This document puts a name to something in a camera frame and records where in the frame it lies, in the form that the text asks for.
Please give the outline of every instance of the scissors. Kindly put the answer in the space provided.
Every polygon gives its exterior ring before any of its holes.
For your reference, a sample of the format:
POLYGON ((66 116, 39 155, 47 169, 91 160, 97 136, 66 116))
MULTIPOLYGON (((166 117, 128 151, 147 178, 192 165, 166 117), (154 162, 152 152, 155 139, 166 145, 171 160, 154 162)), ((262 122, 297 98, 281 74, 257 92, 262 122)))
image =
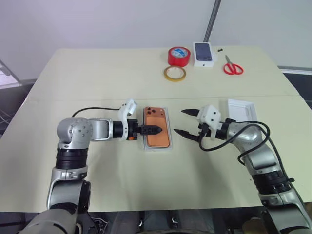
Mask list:
POLYGON ((224 65, 223 71, 228 75, 241 75, 244 72, 244 69, 241 66, 238 66, 235 63, 232 63, 229 59, 229 57, 225 56, 227 64, 224 65))

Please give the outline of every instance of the red tape roll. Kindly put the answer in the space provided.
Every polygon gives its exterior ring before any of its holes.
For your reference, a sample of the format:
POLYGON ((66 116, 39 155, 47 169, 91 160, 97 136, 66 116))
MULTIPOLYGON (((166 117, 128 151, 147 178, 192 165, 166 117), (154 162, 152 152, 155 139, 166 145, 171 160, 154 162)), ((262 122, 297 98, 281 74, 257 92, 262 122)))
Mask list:
POLYGON ((168 63, 171 66, 184 67, 190 61, 191 52, 181 46, 176 46, 168 51, 168 63))

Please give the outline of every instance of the white wall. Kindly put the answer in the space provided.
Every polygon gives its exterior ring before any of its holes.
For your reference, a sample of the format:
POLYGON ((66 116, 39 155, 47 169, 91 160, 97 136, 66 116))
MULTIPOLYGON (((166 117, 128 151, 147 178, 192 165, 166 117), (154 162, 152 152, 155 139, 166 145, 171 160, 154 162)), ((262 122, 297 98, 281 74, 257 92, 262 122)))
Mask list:
POLYGON ((56 49, 191 45, 214 0, 1 0, 0 60, 37 78, 56 49))
POLYGON ((281 66, 312 67, 312 0, 222 0, 213 45, 259 45, 281 66))

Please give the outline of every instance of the red scissors handle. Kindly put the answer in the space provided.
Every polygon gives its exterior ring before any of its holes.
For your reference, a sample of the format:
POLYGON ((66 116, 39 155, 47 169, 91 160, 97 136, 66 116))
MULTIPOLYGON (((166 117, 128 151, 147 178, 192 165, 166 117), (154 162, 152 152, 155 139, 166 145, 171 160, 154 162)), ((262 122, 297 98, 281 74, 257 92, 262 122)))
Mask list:
POLYGON ((240 75, 243 74, 244 69, 235 63, 227 63, 224 65, 223 71, 228 75, 240 75))

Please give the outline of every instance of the table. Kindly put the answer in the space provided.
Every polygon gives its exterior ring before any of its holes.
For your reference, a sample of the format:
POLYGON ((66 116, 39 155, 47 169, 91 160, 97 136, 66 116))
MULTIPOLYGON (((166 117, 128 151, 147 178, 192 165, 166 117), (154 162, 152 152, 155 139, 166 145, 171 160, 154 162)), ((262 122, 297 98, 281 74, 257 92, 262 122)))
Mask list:
MULTIPOLYGON (((162 76, 167 50, 57 51, 0 139, 0 211, 44 210, 56 161, 57 124, 77 109, 119 107, 128 97, 138 103, 133 117, 139 121, 145 106, 168 108, 173 149, 145 152, 142 138, 91 142, 89 211, 261 205, 252 178, 236 161, 233 145, 204 152, 173 131, 197 132, 196 119, 180 112, 186 108, 212 104, 226 118, 229 98, 255 104, 258 119, 271 128, 288 175, 296 179, 303 200, 311 201, 312 113, 272 61, 257 47, 223 47, 214 68, 189 65, 186 79, 173 83, 162 76), (243 66, 244 75, 222 72, 225 53, 243 66)), ((117 114, 89 110, 78 117, 116 119, 117 114)), ((220 142, 207 139, 205 146, 220 142)))

